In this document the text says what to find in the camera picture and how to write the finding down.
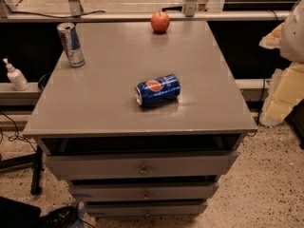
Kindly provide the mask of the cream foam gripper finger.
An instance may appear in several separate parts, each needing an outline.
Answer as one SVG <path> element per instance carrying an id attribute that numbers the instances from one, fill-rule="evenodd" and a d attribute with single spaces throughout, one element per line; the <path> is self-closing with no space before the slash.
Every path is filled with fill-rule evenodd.
<path id="1" fill-rule="evenodd" d="M 282 28 L 283 28 L 283 24 L 279 24 L 277 27 L 275 27 L 271 32 L 269 32 L 266 36 L 264 36 L 260 40 L 259 45 L 262 48 L 267 48 L 267 49 L 280 48 Z"/>

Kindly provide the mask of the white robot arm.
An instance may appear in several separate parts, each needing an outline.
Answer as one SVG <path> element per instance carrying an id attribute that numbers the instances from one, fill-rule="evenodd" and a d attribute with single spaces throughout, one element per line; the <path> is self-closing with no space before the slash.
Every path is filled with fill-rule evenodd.
<path id="1" fill-rule="evenodd" d="M 304 0 L 300 0 L 286 20 L 264 36 L 262 48 L 280 50 L 280 55 L 297 63 L 304 63 Z"/>

